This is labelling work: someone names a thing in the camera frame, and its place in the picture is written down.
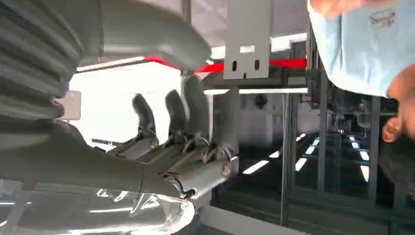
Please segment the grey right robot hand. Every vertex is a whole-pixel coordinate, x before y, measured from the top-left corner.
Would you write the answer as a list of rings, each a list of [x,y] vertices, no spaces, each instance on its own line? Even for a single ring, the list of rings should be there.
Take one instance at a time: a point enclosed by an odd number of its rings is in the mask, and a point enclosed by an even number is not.
[[[82,66],[154,55],[201,68],[209,44],[180,15],[139,0],[3,0],[0,3],[0,179],[23,187],[92,194],[153,194],[186,202],[226,181],[237,148],[237,89],[223,104],[222,131],[208,140],[208,104],[196,75],[184,98],[171,91],[172,124],[158,144],[152,111],[137,95],[139,135],[111,151],[89,146],[62,121]]]

